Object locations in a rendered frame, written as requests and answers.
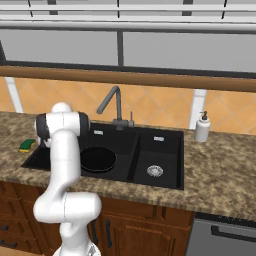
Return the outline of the grey dishwasher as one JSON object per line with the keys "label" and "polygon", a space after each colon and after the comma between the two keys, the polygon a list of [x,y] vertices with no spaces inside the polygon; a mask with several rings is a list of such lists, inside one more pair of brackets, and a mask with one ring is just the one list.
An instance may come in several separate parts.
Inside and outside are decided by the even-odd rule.
{"label": "grey dishwasher", "polygon": [[256,221],[196,213],[187,256],[256,256],[256,243],[211,234],[211,226],[221,232],[256,238]]}

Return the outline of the grey-framed window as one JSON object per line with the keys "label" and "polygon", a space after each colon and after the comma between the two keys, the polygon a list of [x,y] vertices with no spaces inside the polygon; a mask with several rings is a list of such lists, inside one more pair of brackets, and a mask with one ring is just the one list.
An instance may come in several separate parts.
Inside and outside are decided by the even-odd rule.
{"label": "grey-framed window", "polygon": [[3,64],[256,76],[256,0],[0,0]]}

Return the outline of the black double-basin sink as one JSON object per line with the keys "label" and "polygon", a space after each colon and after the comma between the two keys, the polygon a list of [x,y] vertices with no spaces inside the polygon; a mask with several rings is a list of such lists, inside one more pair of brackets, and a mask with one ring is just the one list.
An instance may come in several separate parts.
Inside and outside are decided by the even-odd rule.
{"label": "black double-basin sink", "polygon": [[181,131],[125,127],[91,123],[78,138],[80,153],[88,147],[111,149],[117,156],[108,172],[81,174],[105,180],[130,182],[163,188],[184,188],[184,133]]}

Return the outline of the brown wooden drawer front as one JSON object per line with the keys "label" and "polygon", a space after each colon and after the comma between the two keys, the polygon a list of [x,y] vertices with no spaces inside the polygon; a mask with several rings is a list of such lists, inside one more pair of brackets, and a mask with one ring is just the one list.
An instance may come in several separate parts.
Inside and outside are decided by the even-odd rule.
{"label": "brown wooden drawer front", "polygon": [[0,240],[4,240],[5,242],[11,244],[17,242],[17,247],[15,248],[16,250],[41,255],[41,250],[36,239],[0,234]]}
{"label": "brown wooden drawer front", "polygon": [[19,220],[27,220],[27,216],[18,199],[0,197],[0,215]]}
{"label": "brown wooden drawer front", "polygon": [[15,235],[15,236],[25,237],[29,239],[34,239],[34,234],[27,220],[19,220],[19,219],[13,219],[10,217],[0,216],[0,226],[5,226],[5,225],[9,225],[9,229],[3,232],[9,235]]}

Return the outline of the green and yellow sponge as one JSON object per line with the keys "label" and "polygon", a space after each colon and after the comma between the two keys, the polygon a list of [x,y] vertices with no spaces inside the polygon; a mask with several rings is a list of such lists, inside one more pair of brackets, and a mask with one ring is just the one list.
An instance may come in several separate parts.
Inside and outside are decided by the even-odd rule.
{"label": "green and yellow sponge", "polygon": [[35,139],[26,139],[24,140],[19,147],[20,152],[29,152],[31,147],[36,143]]}

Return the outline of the white soap dispenser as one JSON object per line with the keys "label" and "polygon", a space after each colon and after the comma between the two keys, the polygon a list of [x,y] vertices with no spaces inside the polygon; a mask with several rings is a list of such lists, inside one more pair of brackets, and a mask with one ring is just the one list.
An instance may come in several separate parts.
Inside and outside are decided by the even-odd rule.
{"label": "white soap dispenser", "polygon": [[194,139],[197,142],[206,142],[208,139],[210,130],[210,119],[207,116],[207,112],[203,111],[200,118],[196,122]]}

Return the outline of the wooden window sill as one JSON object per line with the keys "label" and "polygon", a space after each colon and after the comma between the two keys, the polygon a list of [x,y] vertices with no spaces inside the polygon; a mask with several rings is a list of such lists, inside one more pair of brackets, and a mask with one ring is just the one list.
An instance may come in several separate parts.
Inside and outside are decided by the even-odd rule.
{"label": "wooden window sill", "polygon": [[256,93],[256,79],[0,66],[0,76]]}

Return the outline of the grey tap spout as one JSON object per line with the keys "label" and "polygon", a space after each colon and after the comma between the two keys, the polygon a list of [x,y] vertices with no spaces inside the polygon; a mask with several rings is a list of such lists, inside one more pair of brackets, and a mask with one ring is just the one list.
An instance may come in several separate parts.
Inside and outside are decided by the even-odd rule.
{"label": "grey tap spout", "polygon": [[122,119],[121,91],[118,86],[113,86],[111,88],[107,96],[104,98],[100,106],[97,108],[96,112],[98,114],[102,114],[113,96],[116,96],[117,118],[112,121],[112,124],[116,127],[117,130],[121,131],[128,126],[128,121]]}

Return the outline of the black round pan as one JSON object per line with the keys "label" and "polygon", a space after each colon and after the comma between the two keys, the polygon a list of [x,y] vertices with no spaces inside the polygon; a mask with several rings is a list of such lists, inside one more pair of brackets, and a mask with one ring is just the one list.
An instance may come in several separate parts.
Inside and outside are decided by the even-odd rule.
{"label": "black round pan", "polygon": [[116,154],[108,148],[88,147],[80,153],[81,167],[91,173],[110,171],[117,162]]}

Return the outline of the brown wooden cupboard door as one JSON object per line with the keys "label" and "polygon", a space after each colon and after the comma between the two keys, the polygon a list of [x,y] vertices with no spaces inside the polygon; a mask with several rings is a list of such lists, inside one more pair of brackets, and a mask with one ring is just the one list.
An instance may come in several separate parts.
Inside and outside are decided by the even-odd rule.
{"label": "brown wooden cupboard door", "polygon": [[[102,197],[104,256],[186,256],[192,211]],[[108,248],[106,219],[112,247]]]}
{"label": "brown wooden cupboard door", "polygon": [[52,256],[62,244],[59,234],[60,225],[38,222],[33,215],[34,203],[45,192],[45,188],[17,183],[14,183],[13,186],[20,198],[31,229],[38,239],[39,248],[45,256]]}

